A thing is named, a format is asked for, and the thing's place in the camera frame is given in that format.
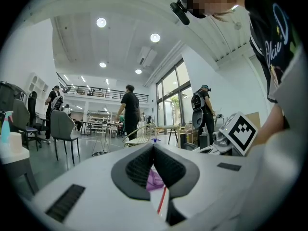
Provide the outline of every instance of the man in black t-shirt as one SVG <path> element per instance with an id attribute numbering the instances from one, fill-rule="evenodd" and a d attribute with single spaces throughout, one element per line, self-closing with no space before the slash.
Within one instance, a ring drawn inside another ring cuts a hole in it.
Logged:
<path id="1" fill-rule="evenodd" d="M 60 88 L 59 86 L 55 86 L 52 91 L 49 93 L 48 99 L 46 99 L 45 104 L 48 105 L 47 111 L 46 111 L 46 126 L 48 127 L 48 130 L 46 131 L 46 141 L 49 144 L 50 143 L 50 135 L 51 135 L 51 122 L 50 122 L 50 117 L 51 117 L 51 103 L 52 101 L 58 96 L 60 96 L 60 92 L 59 92 Z"/>
<path id="2" fill-rule="evenodd" d="M 272 111 L 259 129 L 253 145 L 264 144 L 275 133 L 288 127 L 282 109 L 273 96 L 281 84 L 287 67 L 302 50 L 302 45 L 291 21 L 289 4 L 303 0 L 181 0 L 197 18 L 212 16 L 224 21 L 223 15 L 230 13 L 236 5 L 249 11 L 251 45 L 260 61 L 268 82 L 268 100 L 275 103 Z"/>
<path id="3" fill-rule="evenodd" d="M 207 85 L 203 85 L 200 90 L 199 90 L 199 96 L 204 99 L 205 101 L 205 106 L 203 108 L 203 122 L 201 126 L 199 127 L 198 130 L 198 137 L 202 134 L 204 126 L 206 125 L 207 131 L 209 133 L 209 138 L 210 138 L 210 144 L 213 144 L 213 132 L 215 131 L 214 129 L 214 116 L 216 115 L 213 108 L 212 104 L 210 101 L 210 95 L 208 92 L 211 91 Z"/>
<path id="4" fill-rule="evenodd" d="M 127 135 L 137 129 L 137 125 L 140 120 L 139 100 L 133 93 L 134 90 L 135 88 L 132 85 L 126 86 L 126 93 L 121 101 L 122 105 L 116 115 L 116 120 L 118 121 L 120 119 L 120 114 L 125 109 L 125 131 Z M 129 140 L 133 140 L 136 137 L 137 133 L 133 133 L 129 136 Z"/>

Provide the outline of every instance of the glass window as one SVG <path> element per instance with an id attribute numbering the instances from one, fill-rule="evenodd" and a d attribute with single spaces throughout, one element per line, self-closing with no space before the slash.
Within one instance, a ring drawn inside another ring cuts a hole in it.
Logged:
<path id="1" fill-rule="evenodd" d="M 158 91 L 158 99 L 163 97 L 163 89 L 162 89 L 162 83 L 159 83 L 157 85 L 157 91 Z"/>
<path id="2" fill-rule="evenodd" d="M 186 124 L 192 122 L 193 119 L 193 113 L 192 113 L 193 108 L 191 103 L 192 97 L 193 97 L 193 91 L 191 87 L 182 91 L 182 105 L 184 111 L 184 121 Z"/>
<path id="3" fill-rule="evenodd" d="M 183 62 L 180 66 L 178 66 L 177 71 L 178 71 L 180 85 L 183 85 L 187 81 L 189 81 L 185 62 Z"/>
<path id="4" fill-rule="evenodd" d="M 164 125 L 164 108 L 162 102 L 158 104 L 158 125 Z"/>
<path id="5" fill-rule="evenodd" d="M 177 81 L 177 74 L 175 73 L 175 70 L 171 72 L 164 80 L 164 95 L 168 95 L 171 91 L 179 87 L 178 81 Z"/>
<path id="6" fill-rule="evenodd" d="M 165 100 L 166 125 L 181 125 L 179 95 L 176 94 Z"/>

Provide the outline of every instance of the gold wire chair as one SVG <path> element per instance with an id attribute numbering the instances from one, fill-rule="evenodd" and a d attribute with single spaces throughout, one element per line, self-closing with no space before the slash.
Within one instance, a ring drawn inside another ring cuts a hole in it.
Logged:
<path id="1" fill-rule="evenodd" d="M 155 123 L 149 123 L 131 132 L 123 139 L 124 147 L 134 146 L 138 144 L 146 144 L 147 142 L 149 142 L 151 136 L 154 134 L 155 127 L 156 127 Z M 130 135 L 134 133 L 137 134 L 137 138 L 130 141 L 125 141 Z"/>

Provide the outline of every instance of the large window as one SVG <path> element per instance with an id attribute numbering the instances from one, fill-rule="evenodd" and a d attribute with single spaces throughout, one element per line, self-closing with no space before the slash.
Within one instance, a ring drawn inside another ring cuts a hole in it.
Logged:
<path id="1" fill-rule="evenodd" d="M 168 95 L 171 91 L 179 87 L 177 74 L 173 70 L 166 78 L 163 79 L 164 94 Z"/>
<path id="2" fill-rule="evenodd" d="M 184 61 L 180 61 L 157 83 L 158 125 L 180 125 L 191 122 L 193 91 Z"/>

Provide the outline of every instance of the black t-shirt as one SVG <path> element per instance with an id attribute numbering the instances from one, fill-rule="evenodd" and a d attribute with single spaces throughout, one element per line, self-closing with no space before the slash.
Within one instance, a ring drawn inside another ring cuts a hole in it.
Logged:
<path id="1" fill-rule="evenodd" d="M 48 96 L 49 98 L 51 98 L 51 100 L 50 100 L 50 102 L 49 102 L 49 104 L 48 104 L 48 109 L 47 109 L 47 114 L 50 114 L 50 112 L 51 112 L 51 103 L 52 103 L 52 101 L 57 97 L 57 95 L 56 95 L 56 93 L 55 93 L 55 91 L 51 91 L 50 93 L 49 93 L 49 96 Z"/>
<path id="2" fill-rule="evenodd" d="M 289 1 L 245 0 L 251 21 L 251 45 L 260 61 L 268 83 L 268 99 L 276 102 L 274 91 L 301 44 L 284 10 Z"/>
<path id="3" fill-rule="evenodd" d="M 121 103 L 125 103 L 125 119 L 127 119 L 127 115 L 137 114 L 139 110 L 139 100 L 133 92 L 125 93 L 122 98 Z"/>
<path id="4" fill-rule="evenodd" d="M 208 92 L 206 90 L 200 90 L 199 91 L 199 96 L 202 97 L 205 100 L 205 97 L 210 98 L 210 95 L 208 94 Z M 210 112 L 209 107 L 207 106 L 207 104 L 205 103 L 205 106 L 203 108 L 203 111 L 205 112 Z"/>

